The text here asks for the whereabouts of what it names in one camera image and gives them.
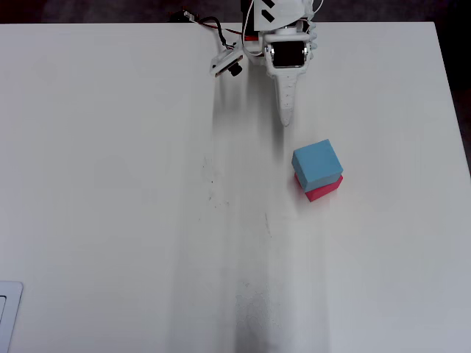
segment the pink cube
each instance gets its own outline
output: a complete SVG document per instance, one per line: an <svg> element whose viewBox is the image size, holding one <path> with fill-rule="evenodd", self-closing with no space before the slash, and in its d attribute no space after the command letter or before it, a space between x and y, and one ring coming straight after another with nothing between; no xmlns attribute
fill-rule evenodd
<svg viewBox="0 0 471 353"><path fill-rule="evenodd" d="M296 176L296 180L299 183L300 180L297 178L297 174L295 173L294 175ZM308 191L305 194L308 197L309 201L312 202L314 200L317 200L319 197L323 197L324 195L327 195L328 193L330 193L330 192L334 191L335 189L337 189L343 179L344 179L344 177L341 175L339 177L339 180L337 180L333 184L322 186L321 188L317 188L317 189Z"/></svg>

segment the white table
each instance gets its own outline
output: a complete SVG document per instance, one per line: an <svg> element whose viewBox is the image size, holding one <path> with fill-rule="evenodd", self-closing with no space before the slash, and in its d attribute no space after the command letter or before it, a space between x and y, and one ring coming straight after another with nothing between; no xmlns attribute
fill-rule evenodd
<svg viewBox="0 0 471 353"><path fill-rule="evenodd" d="M471 183L434 26L317 32L284 129L263 69L215 84L196 25L0 26L10 353L471 350ZM345 179L310 204L291 154L325 138Z"/></svg>

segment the cable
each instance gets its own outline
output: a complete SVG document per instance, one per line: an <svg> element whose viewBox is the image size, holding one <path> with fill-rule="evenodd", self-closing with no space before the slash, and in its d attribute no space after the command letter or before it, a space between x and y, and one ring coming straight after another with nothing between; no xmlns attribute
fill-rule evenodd
<svg viewBox="0 0 471 353"><path fill-rule="evenodd" d="M319 7L317 7L317 10L314 11L314 14L313 15L316 15L317 14L317 11L319 11L322 7L322 4L324 4L324 0L321 0L321 4L319 5Z"/></svg>
<svg viewBox="0 0 471 353"><path fill-rule="evenodd" d="M244 29L242 30L242 46L243 46L244 48L245 48L245 29L247 28L247 22L249 21L249 14L250 14L250 10L251 10L252 7L253 7L253 1L254 1L254 0L252 0L252 1L250 2L249 10L247 11L247 16L246 16L246 18L245 18ZM246 53L248 53L248 54L250 54L250 55L252 55L252 56L254 56L254 57L257 57L258 55L263 54L262 51L255 54L255 53L252 53L252 52L250 52L250 51L248 51L248 50L246 51Z"/></svg>
<svg viewBox="0 0 471 353"><path fill-rule="evenodd" d="M213 26L212 24L202 24L203 26L206 26L206 27L209 27L209 28L214 28L214 29L218 29L217 26ZM223 28L222 29L223 31L228 31L228 32L231 32L231 33L236 33L237 35L241 35L242 32L239 32L239 31L235 31L233 29L228 29L228 28Z"/></svg>
<svg viewBox="0 0 471 353"><path fill-rule="evenodd" d="M231 46L230 44L227 44L226 38L224 38L224 35L222 34L221 22L219 22L219 20L216 17L208 16L208 17L205 17L205 18L202 18L201 20L199 20L198 23L204 25L205 22L207 22L209 20L216 22L217 29L218 29L218 34L219 34L219 39L221 40L222 45L225 46L226 49L234 49L234 46Z"/></svg>

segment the black wire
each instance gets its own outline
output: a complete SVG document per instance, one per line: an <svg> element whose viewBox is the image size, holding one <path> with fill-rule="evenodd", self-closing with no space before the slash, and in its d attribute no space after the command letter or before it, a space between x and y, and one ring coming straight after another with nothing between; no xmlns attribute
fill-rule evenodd
<svg viewBox="0 0 471 353"><path fill-rule="evenodd" d="M199 20L198 23L203 24L204 22L208 22L208 21L216 22L216 25L218 27L219 39L221 40L222 45L225 46L226 48L233 48L233 46L227 44L226 38L224 38L224 35L222 35L221 22L219 22L219 20L216 17L208 16L208 17L205 17L205 18L202 18L201 20Z"/></svg>

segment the cube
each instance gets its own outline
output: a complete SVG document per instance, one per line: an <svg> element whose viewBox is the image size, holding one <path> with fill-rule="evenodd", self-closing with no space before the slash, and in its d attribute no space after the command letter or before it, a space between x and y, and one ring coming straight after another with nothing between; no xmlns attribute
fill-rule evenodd
<svg viewBox="0 0 471 353"><path fill-rule="evenodd" d="M341 175L339 180L337 180L333 184L329 184L329 185L326 185L326 186L322 186L321 188L308 191L307 193L305 193L305 195L308 197L310 202L312 202L314 200L317 200L318 198L323 197L323 196L327 195L328 193L331 193L332 191L336 190L339 187L339 185L340 185L340 183L343 179L344 179L344 177Z"/></svg>
<svg viewBox="0 0 471 353"><path fill-rule="evenodd" d="M344 171L329 140L295 150L291 164L305 193L337 182Z"/></svg>

